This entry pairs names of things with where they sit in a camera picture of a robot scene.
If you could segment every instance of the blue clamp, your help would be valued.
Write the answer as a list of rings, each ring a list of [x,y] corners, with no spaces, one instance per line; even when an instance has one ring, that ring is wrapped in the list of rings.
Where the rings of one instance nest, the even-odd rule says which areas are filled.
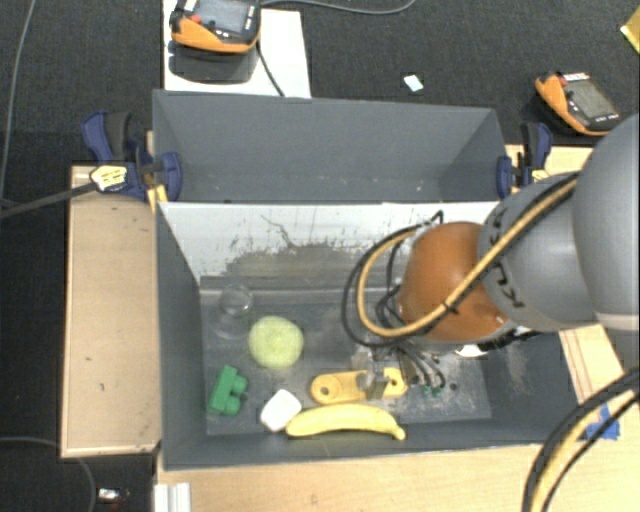
[[[159,162],[154,162],[142,139],[129,136],[130,120],[131,114],[128,112],[109,114],[99,110],[80,124],[84,143],[96,163],[99,166],[117,164],[123,169],[118,176],[120,182],[107,187],[98,186],[98,190],[146,201],[147,189],[153,184],[162,183],[169,201],[176,201],[182,189],[183,177],[177,153],[164,153]],[[152,176],[151,180],[147,179],[148,175]]]
[[[533,171],[544,169],[553,146],[551,130],[543,123],[523,123],[524,154],[518,153],[518,166],[511,158],[501,156],[496,169],[498,197],[504,199],[511,194],[511,187],[526,187],[533,183]]]

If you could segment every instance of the black floor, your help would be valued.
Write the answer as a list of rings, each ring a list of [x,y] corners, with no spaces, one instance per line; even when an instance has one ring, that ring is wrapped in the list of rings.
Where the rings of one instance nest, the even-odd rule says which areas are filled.
[[[0,5],[3,127],[29,3]],[[300,7],[312,95],[492,107],[505,141],[516,143],[520,123],[537,119],[533,79],[585,70],[623,113],[638,111],[638,55],[618,30],[637,0],[478,4],[417,0],[390,17]],[[129,110],[151,128],[151,90],[162,84],[161,23],[159,0],[38,1],[20,67],[5,198],[28,201],[67,187],[71,163],[88,157],[78,125],[95,110]],[[425,86],[417,94],[402,82],[413,73]],[[0,226],[0,437],[58,437],[65,231],[64,205]],[[150,457],[89,463],[98,487],[128,490],[121,510],[148,509]],[[0,443],[0,511],[85,510],[88,487],[82,468],[61,463],[54,449]]]

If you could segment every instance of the wire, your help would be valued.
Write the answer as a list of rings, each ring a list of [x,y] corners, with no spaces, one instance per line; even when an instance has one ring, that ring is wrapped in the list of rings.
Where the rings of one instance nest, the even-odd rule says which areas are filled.
[[[531,471],[524,488],[522,501],[523,512],[538,512],[544,503],[543,496],[545,489],[550,489],[550,474],[566,456],[567,447],[582,435],[586,426],[593,420],[597,409],[613,398],[633,390],[635,394],[640,393],[640,373],[636,367],[615,380],[598,393],[587,399],[583,404],[578,405],[571,411],[562,422],[556,427],[551,435],[544,442],[542,449],[531,466]]]
[[[64,192],[58,192],[57,194],[51,194],[50,196],[41,197],[28,203],[23,203],[8,210],[0,211],[0,220],[8,219],[14,215],[26,213],[31,210],[42,208],[43,206],[49,206],[60,201],[67,201],[74,197],[81,196],[88,192],[95,192],[96,186],[93,182],[80,185],[79,187],[72,188],[71,190],[65,190]]]
[[[256,43],[256,51],[258,52],[258,57],[260,58],[260,62],[262,62],[262,66],[264,67],[264,70],[267,73],[267,76],[269,77],[269,80],[271,81],[271,84],[275,87],[276,91],[278,91],[278,94],[280,96],[284,97],[283,90],[278,85],[278,82],[276,81],[276,79],[274,78],[273,74],[271,73],[271,70],[269,69],[269,66],[267,65],[267,61],[265,60],[264,55],[262,54],[262,48],[260,46],[260,41],[258,41]]]
[[[39,437],[31,437],[31,436],[15,436],[15,437],[0,437],[0,444],[2,443],[31,443],[31,444],[39,444],[43,446],[49,446],[51,448],[55,448],[56,450],[60,448],[57,443],[53,441],[49,441],[48,439],[41,439]],[[75,459],[78,461],[82,469],[87,475],[87,480],[89,481],[89,506],[87,508],[87,512],[93,512],[96,507],[96,480],[93,477],[93,473],[91,469],[87,465],[87,463],[82,459]]]
[[[403,232],[398,236],[391,238],[387,242],[380,244],[376,250],[371,253],[370,257],[367,258],[356,284],[356,309],[362,324],[367,330],[382,338],[411,336],[415,335],[419,331],[426,332],[433,329],[433,327],[440,322],[445,315],[455,309],[456,305],[464,299],[479,280],[482,279],[484,274],[486,274],[490,269],[491,265],[493,265],[493,263],[511,247],[512,243],[516,241],[517,237],[521,233],[525,232],[525,229],[530,228],[535,222],[540,220],[543,214],[549,213],[551,209],[555,208],[558,204],[569,197],[576,186],[576,179],[577,176],[572,174],[569,178],[560,182],[557,188],[554,187],[553,192],[527,210],[491,247],[491,249],[487,251],[471,272],[467,274],[465,279],[463,279],[462,282],[449,294],[441,305],[435,308],[428,315],[425,315],[415,322],[391,329],[376,325],[367,315],[365,307],[367,277],[373,264],[385,251],[390,247],[393,247],[396,243],[413,236],[417,230]]]
[[[478,348],[483,352],[489,352],[490,350],[499,350],[501,348],[506,347],[507,345],[511,345],[511,343],[515,343],[516,341],[526,341],[529,338],[534,338],[535,336],[540,336],[542,332],[530,330],[523,333],[518,334],[518,330],[514,329],[509,331],[502,336],[494,338],[492,340],[483,341],[478,343]]]
[[[396,319],[398,322],[400,323],[403,322],[400,315],[396,313],[396,310],[389,305],[389,302],[392,299],[395,299],[395,296],[398,294],[399,291],[400,291],[400,285],[398,284],[393,288],[391,288],[387,293],[385,293],[376,304],[376,317],[378,318],[378,321],[385,327],[393,327],[393,325],[391,324],[391,321],[387,317],[387,313],[391,314],[391,316],[393,316],[393,318]]]
[[[430,219],[424,221],[424,222],[420,222],[418,224],[415,224],[413,226],[408,226],[402,229],[399,229],[398,231],[394,231],[393,233],[391,233],[390,235],[387,235],[386,237],[384,237],[382,240],[376,242],[372,247],[370,247],[358,260],[358,262],[356,263],[356,265],[353,267],[353,269],[351,270],[351,273],[349,274],[349,277],[347,278],[347,283],[344,287],[344,291],[342,293],[342,302],[341,302],[341,307],[340,307],[340,320],[342,321],[342,325],[344,327],[345,332],[347,333],[347,335],[356,343],[363,345],[365,347],[383,347],[383,346],[392,346],[392,345],[396,345],[400,342],[402,342],[404,339],[408,338],[408,336],[405,337],[398,337],[396,339],[393,340],[387,340],[386,342],[375,342],[375,341],[368,341],[368,340],[364,340],[362,338],[360,338],[358,335],[356,335],[353,330],[351,329],[351,326],[349,325],[349,319],[347,316],[347,305],[349,303],[349,292],[351,290],[351,287],[353,286],[354,281],[359,277],[362,267],[364,266],[365,262],[369,259],[369,257],[371,256],[371,254],[380,246],[382,246],[383,244],[387,243],[390,240],[394,240],[396,239],[396,237],[402,236],[406,233],[410,233],[410,234],[414,234],[416,233],[419,229],[426,227],[426,226],[431,226],[434,222],[439,221],[442,222],[443,219],[443,212],[442,210],[439,210],[438,212],[436,212],[435,215],[433,215]]]
[[[416,0],[409,0],[407,3],[401,5],[400,7],[395,7],[393,9],[386,9],[386,10],[356,9],[354,7],[346,7],[342,5],[335,5],[335,4],[325,3],[325,2],[317,2],[315,0],[266,0],[264,2],[261,2],[260,5],[262,7],[272,7],[274,5],[279,5],[279,4],[302,4],[302,5],[311,5],[314,7],[324,7],[326,9],[333,9],[335,11],[351,12],[354,14],[366,14],[369,16],[385,16],[389,14],[398,14],[403,11],[406,11],[415,2]]]
[[[36,6],[36,0],[31,0],[31,6],[22,28],[22,36],[18,43],[18,50],[16,51],[16,59],[13,63],[13,74],[11,76],[11,88],[9,90],[9,106],[7,108],[7,126],[5,129],[4,147],[2,149],[2,164],[0,164],[0,199],[4,196],[4,184],[7,174],[7,162],[9,160],[9,141],[11,140],[11,131],[13,130],[13,102],[16,97],[16,85],[18,83],[18,69],[20,68],[20,59],[22,58],[22,49],[24,48],[24,41],[27,38],[27,32],[29,31],[29,25],[31,24],[31,17],[33,16],[33,10]]]
[[[413,343],[404,341],[398,345],[398,350],[406,354],[414,363],[416,363],[416,366],[420,368],[420,371],[425,376],[425,383],[427,384],[427,386],[431,386],[431,377],[429,376],[430,368],[440,380],[440,384],[438,385],[438,387],[440,389],[444,389],[444,387],[447,385],[447,380],[444,377],[444,373],[442,373],[440,368],[438,368],[435,363],[431,361],[431,359],[429,359],[428,357],[422,357],[422,354]]]
[[[17,205],[15,201],[10,201],[9,199],[3,199],[0,197],[0,207],[11,208],[12,206]]]
[[[553,499],[554,494],[560,487],[560,483],[569,472],[569,470],[573,467],[573,465],[580,460],[580,458],[604,435],[604,433],[613,425],[616,421],[620,419],[620,417],[627,412],[631,406],[636,403],[639,399],[639,395],[634,395],[633,398],[627,400],[617,411],[615,411],[606,421],[600,425],[598,430],[594,432],[594,434],[584,443],[580,449],[571,457],[567,465],[562,469],[553,486],[549,490],[547,497],[542,505],[542,512],[547,512],[549,505],[551,504],[551,500]]]

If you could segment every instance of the white paper scrap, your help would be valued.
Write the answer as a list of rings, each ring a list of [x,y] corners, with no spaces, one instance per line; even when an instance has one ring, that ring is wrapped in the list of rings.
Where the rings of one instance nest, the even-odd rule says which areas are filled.
[[[416,75],[405,76],[404,83],[411,89],[411,92],[418,92],[424,89],[424,85]]]

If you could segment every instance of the gray metal panel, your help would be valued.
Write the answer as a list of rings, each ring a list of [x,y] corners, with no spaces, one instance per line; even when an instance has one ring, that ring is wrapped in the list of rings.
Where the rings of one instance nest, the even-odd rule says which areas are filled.
[[[495,200],[490,109],[154,91],[156,153],[183,201]]]
[[[180,464],[205,438],[198,285],[159,211],[156,216],[162,438],[165,464]]]

